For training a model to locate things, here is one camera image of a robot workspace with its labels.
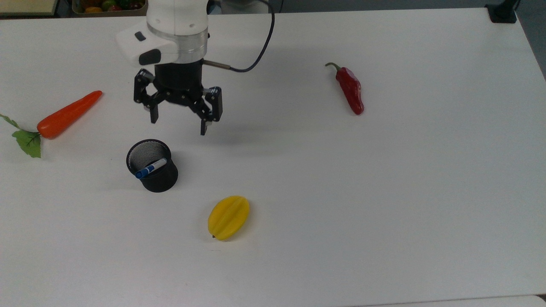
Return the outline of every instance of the black cable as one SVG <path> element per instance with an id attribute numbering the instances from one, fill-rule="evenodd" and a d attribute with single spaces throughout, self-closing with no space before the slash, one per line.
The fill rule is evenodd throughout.
<path id="1" fill-rule="evenodd" d="M 262 56 L 264 55 L 265 49 L 268 47 L 269 40 L 271 39 L 271 35 L 273 34 L 273 27 L 275 26 L 275 12 L 273 10 L 273 7 L 271 6 L 271 4 L 269 4 L 269 2 L 267 2 L 265 0 L 258 0 L 258 1 L 266 4 L 269 7 L 269 9 L 271 10 L 271 27 L 269 28 L 268 37 L 265 40 L 264 47 L 262 48 L 262 51 L 260 52 L 260 55 L 258 55 L 258 58 L 256 58 L 256 61 L 254 61 L 254 63 L 252 65 L 250 65 L 248 68 L 245 68 L 245 69 L 238 69 L 238 68 L 229 67 L 229 70 L 233 70 L 234 72 L 245 73 L 245 72 L 250 71 L 252 68 L 254 68 L 258 64 L 258 62 L 260 61 Z"/>

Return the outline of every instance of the marker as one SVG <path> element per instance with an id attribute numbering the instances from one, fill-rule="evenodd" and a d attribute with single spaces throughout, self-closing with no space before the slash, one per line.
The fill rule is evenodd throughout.
<path id="1" fill-rule="evenodd" d="M 148 165 L 147 167 L 145 167 L 145 168 L 139 170 L 138 172 L 136 172 L 135 177 L 140 179 L 142 177 L 148 176 L 149 173 L 151 173 L 154 170 L 164 166 L 165 164 L 167 164 L 167 159 L 166 158 L 163 158 L 161 160 L 157 160 L 157 161 L 153 162 L 152 164 Z"/>

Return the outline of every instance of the orange carrot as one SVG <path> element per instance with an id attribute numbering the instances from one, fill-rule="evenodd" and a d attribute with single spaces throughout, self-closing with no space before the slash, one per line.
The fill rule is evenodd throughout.
<path id="1" fill-rule="evenodd" d="M 57 137 L 87 112 L 101 95 L 102 91 L 94 91 L 42 119 L 37 125 L 38 132 L 46 139 Z"/>

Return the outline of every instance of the green leaf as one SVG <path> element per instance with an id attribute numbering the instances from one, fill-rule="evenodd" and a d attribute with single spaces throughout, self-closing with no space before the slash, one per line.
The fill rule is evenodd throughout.
<path id="1" fill-rule="evenodd" d="M 26 130 L 15 131 L 12 135 L 17 140 L 19 147 L 23 151 L 33 157 L 41 158 L 40 151 L 40 134 L 38 132 L 29 132 Z"/>
<path id="2" fill-rule="evenodd" d="M 8 122 L 10 125 L 14 126 L 17 129 L 20 129 L 19 125 L 17 125 L 17 123 L 14 120 L 11 120 L 9 117 L 7 117 L 5 115 L 2 115 L 2 114 L 0 114 L 0 117 L 5 119 L 5 121 Z"/>

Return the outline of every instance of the mesh cup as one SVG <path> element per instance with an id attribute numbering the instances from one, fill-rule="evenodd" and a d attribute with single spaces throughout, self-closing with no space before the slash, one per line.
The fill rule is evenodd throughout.
<path id="1" fill-rule="evenodd" d="M 164 192 L 176 183 L 178 169 L 171 160 L 169 148 L 162 141 L 147 139 L 133 145 L 127 153 L 127 168 L 134 175 L 139 170 L 163 158 L 167 159 L 164 166 L 139 180 L 148 191 Z"/>

